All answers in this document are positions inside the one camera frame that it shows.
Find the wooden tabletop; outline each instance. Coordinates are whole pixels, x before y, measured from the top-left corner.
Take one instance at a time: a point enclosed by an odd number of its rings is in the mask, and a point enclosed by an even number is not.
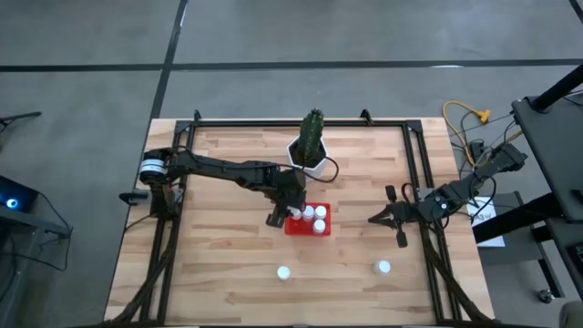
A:
[[[169,147],[175,121],[153,120],[146,149]],[[422,118],[422,122],[435,185],[457,179],[444,121]],[[193,150],[231,161],[286,163],[285,147],[298,132],[298,128],[197,128]],[[401,129],[325,128],[323,138],[340,165],[340,175],[334,183],[309,182],[306,189],[307,201],[331,204],[330,237],[286,236],[265,225],[273,205],[261,193],[228,181],[189,177],[166,324],[434,322],[417,224],[404,227],[409,246],[400,249],[394,231],[366,221],[386,205],[384,186],[399,188],[410,182]],[[417,149],[415,156],[423,184]],[[333,173],[328,163],[324,177]],[[133,208],[128,224],[148,214],[148,209]],[[155,226],[155,220],[145,220],[126,233],[106,319],[119,314],[143,283]],[[445,232],[455,277],[480,310],[493,317],[469,220],[454,215]],[[392,264],[388,276],[374,274],[373,264],[379,260]],[[287,282],[277,279],[281,265],[291,269]],[[443,283],[440,290],[449,313]],[[155,300],[152,316],[157,304]]]

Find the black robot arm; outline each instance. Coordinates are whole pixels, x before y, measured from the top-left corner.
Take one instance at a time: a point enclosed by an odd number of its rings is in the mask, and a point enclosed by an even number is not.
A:
[[[298,169],[281,170],[280,164],[268,161],[236,163],[213,159],[188,149],[153,149],[144,154],[139,172],[140,181],[149,185],[152,192],[152,212],[176,214],[175,195],[170,186],[189,174],[233,181],[242,188],[262,192],[275,204],[266,220],[272,227],[283,226],[288,207],[301,210],[305,205],[305,176]]]
[[[390,204],[368,221],[397,229],[399,247],[407,246],[407,239],[401,226],[408,222],[431,224],[456,213],[476,195],[475,187],[499,172],[516,171],[524,166],[527,155],[521,153],[511,144],[504,144],[494,149],[488,162],[477,168],[463,179],[447,183],[426,195],[416,203],[396,201],[393,186],[387,186],[386,192]]]

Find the concrete floor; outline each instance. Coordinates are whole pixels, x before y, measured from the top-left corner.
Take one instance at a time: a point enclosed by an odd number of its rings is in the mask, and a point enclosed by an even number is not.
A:
[[[0,0],[0,65],[161,63],[178,0]],[[576,58],[583,26],[566,0],[191,0],[175,62]],[[438,117],[450,99],[506,115],[510,102],[541,92],[573,67],[393,68],[173,72],[163,118]],[[42,190],[75,226],[66,272],[34,265],[19,313],[22,327],[100,321],[159,72],[2,73],[0,114],[40,110],[2,140],[0,171]],[[465,113],[451,108],[457,122]],[[494,141],[510,118],[468,133]],[[475,122],[468,119],[467,126]],[[525,200],[548,192],[530,159],[496,177],[499,192]],[[552,244],[568,294],[577,294]],[[43,259],[60,261],[63,247]],[[496,318],[555,327],[560,305],[535,262],[484,268]]]

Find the caster wheel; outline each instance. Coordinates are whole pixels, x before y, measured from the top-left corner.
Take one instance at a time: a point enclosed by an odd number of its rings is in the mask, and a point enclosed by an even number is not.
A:
[[[555,299],[555,296],[550,290],[542,290],[538,292],[538,299],[544,304],[550,304]]]

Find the white label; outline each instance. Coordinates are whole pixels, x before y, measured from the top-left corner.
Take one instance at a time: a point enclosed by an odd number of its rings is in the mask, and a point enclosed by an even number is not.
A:
[[[476,214],[484,206],[484,204],[486,204],[488,202],[489,199],[490,199],[490,197],[476,197],[476,198],[474,198],[471,203],[467,204],[467,214],[469,214],[469,215]],[[478,207],[472,205],[472,203],[474,201],[477,203]],[[490,203],[483,210],[481,210],[480,213],[474,218],[474,223],[472,224],[472,227],[475,227],[478,224],[481,224],[483,222],[486,222],[487,220],[490,220],[490,219],[496,217],[496,209],[494,208],[493,202],[494,202],[493,200],[490,201]],[[478,243],[477,246],[478,247],[505,247],[506,245],[504,244],[504,238],[502,238],[502,236],[498,236],[498,237],[492,238],[491,240],[488,240],[488,241],[482,241],[482,242]]]

